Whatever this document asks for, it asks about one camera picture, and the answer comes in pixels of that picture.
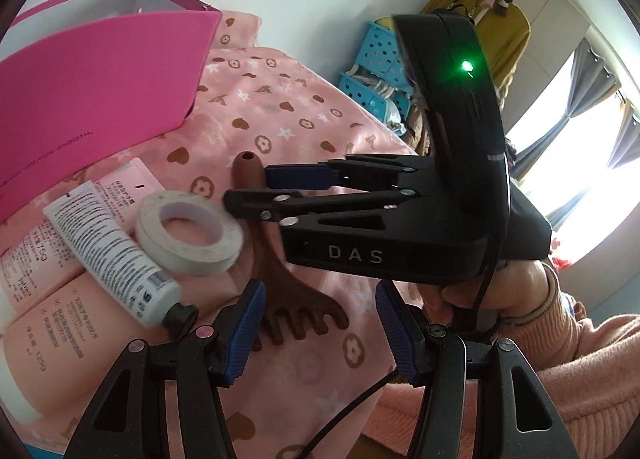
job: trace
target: brown comb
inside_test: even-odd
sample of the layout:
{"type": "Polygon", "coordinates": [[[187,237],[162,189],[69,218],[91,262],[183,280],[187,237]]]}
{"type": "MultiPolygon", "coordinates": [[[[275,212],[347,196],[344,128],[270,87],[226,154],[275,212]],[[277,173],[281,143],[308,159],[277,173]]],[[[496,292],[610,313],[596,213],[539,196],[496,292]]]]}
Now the brown comb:
{"type": "MultiPolygon", "coordinates": [[[[266,174],[260,158],[253,152],[241,152],[236,156],[232,169],[235,188],[254,190],[267,188],[266,174]]],[[[306,336],[304,319],[308,319],[316,332],[323,335],[329,332],[322,317],[330,315],[338,329],[349,327],[349,318],[342,306],[330,296],[316,291],[298,280],[284,266],[271,245],[264,223],[249,223],[254,245],[254,267],[252,279],[260,279],[266,292],[266,308],[262,317],[262,327],[274,345],[282,345],[284,336],[278,317],[283,317],[296,340],[306,336]]],[[[254,350],[262,345],[257,340],[254,350]]]]}

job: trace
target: blue gripper pad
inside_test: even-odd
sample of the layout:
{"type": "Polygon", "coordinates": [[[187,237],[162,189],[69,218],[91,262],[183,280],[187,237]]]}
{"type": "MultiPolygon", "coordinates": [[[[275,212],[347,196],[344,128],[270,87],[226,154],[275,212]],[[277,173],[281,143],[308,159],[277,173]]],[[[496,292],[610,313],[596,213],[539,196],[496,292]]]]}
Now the blue gripper pad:
{"type": "Polygon", "coordinates": [[[231,325],[236,322],[235,327],[228,334],[228,339],[222,333],[218,338],[219,344],[225,344],[223,340],[226,340],[226,366],[222,377],[228,385],[233,385],[236,378],[244,372],[265,306],[264,284],[261,280],[254,279],[247,283],[238,302],[231,306],[232,316],[228,323],[231,325]]]}
{"type": "Polygon", "coordinates": [[[264,169],[269,188],[328,190],[338,184],[338,175],[324,163],[315,165],[269,165],[264,169]]]}
{"type": "Polygon", "coordinates": [[[381,280],[376,286],[376,310],[398,371],[414,385],[422,372],[424,335],[392,281],[381,280]]]}

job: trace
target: person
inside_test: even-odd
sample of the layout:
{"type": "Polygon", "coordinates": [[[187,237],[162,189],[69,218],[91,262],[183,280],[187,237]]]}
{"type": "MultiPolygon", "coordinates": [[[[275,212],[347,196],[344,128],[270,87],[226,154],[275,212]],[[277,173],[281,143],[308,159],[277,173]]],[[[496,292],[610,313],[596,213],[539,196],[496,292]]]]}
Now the person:
{"type": "MultiPolygon", "coordinates": [[[[428,319],[447,325],[452,306],[470,308],[478,288],[474,281],[445,289],[420,285],[418,291],[428,319]]],[[[640,315],[615,316],[594,327],[584,306],[560,290],[555,271],[538,261],[510,262],[497,272],[481,309],[500,311],[495,337],[511,338],[529,360],[580,459],[610,457],[640,412],[640,315]]],[[[473,451],[475,387],[466,386],[461,459],[473,451]]],[[[383,389],[363,432],[376,445],[371,457],[406,454],[422,394],[410,385],[383,389]]]]}

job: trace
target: hand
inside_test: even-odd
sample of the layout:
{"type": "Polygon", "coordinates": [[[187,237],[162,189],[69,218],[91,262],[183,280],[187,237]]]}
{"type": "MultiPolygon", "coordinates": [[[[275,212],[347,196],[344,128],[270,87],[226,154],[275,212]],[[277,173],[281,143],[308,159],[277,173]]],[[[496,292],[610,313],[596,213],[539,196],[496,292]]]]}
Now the hand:
{"type": "MultiPolygon", "coordinates": [[[[471,309],[481,281],[478,277],[444,289],[418,284],[430,322],[449,325],[453,306],[471,309]]],[[[497,309],[503,318],[521,317],[543,305],[548,294],[549,284],[540,261],[511,261],[495,273],[480,309],[497,309]]]]}

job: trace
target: hand cream tube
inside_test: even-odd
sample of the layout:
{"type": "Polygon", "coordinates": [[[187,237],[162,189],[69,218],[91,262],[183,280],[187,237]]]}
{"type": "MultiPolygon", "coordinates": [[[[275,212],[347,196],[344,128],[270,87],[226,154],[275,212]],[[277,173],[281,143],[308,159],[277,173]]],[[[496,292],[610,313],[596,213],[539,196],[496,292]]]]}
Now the hand cream tube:
{"type": "Polygon", "coordinates": [[[180,285],[118,226],[91,181],[43,209],[86,270],[145,327],[164,324],[180,285]]]}
{"type": "Polygon", "coordinates": [[[84,273],[0,340],[0,401],[22,425],[56,414],[95,389],[136,338],[167,340],[166,331],[143,328],[84,273]]]}
{"type": "MultiPolygon", "coordinates": [[[[138,158],[95,183],[117,223],[132,232],[143,198],[164,190],[138,158]]],[[[82,273],[53,225],[44,220],[0,257],[0,333],[38,302],[82,273]]]]}

